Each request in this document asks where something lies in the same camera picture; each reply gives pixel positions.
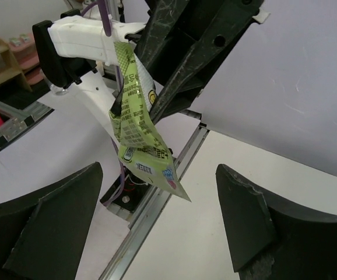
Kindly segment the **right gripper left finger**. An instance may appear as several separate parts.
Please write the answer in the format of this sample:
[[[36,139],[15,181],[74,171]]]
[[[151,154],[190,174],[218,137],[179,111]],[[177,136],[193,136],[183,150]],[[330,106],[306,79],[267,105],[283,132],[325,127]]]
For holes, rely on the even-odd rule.
[[[102,180],[95,162],[0,203],[0,279],[75,279]]]

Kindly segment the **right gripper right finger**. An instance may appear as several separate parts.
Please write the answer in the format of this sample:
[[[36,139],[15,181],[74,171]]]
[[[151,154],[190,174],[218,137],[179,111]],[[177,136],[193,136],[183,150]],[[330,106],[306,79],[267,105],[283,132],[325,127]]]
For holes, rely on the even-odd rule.
[[[216,184],[241,279],[337,279],[337,215],[283,198],[225,164]]]

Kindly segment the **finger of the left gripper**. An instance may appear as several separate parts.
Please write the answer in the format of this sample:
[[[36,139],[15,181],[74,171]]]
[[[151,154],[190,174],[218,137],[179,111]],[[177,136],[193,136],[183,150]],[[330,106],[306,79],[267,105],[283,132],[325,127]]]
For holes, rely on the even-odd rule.
[[[154,79],[163,86],[150,117],[154,123],[188,109],[200,91],[241,39],[255,23],[253,16],[262,1],[203,1],[203,35],[190,47],[180,66],[168,79]],[[149,2],[150,17],[156,1]]]
[[[156,1],[135,51],[154,79],[168,79],[203,35],[203,1]]]

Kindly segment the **green snack packet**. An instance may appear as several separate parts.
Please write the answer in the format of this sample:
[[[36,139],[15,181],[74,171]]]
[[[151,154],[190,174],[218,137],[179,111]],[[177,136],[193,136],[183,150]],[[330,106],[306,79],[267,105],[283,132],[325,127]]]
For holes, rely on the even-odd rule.
[[[189,200],[178,180],[172,154],[149,115],[157,98],[155,83],[129,43],[114,46],[124,82],[121,112],[109,111],[120,143],[118,157],[137,178]]]

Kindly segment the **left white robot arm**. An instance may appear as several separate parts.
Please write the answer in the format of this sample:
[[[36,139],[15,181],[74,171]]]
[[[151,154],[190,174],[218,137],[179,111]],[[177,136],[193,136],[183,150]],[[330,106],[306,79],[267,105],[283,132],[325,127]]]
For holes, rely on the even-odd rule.
[[[41,68],[54,85],[81,84],[96,62],[115,65],[113,43],[132,40],[135,54],[162,85],[152,118],[188,109],[248,27],[261,1],[149,1],[147,24],[86,19],[76,9],[33,26]]]

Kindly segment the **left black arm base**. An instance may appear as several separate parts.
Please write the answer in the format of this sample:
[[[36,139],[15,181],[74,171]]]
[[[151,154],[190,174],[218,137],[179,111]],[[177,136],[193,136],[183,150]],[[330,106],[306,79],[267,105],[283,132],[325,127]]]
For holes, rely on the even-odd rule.
[[[134,213],[146,193],[151,188],[151,185],[137,178],[125,166],[123,184],[121,178],[122,175],[120,174],[109,190],[102,196],[100,202],[104,206],[107,206],[110,205],[107,201],[113,198],[112,204],[115,204],[130,213]]]

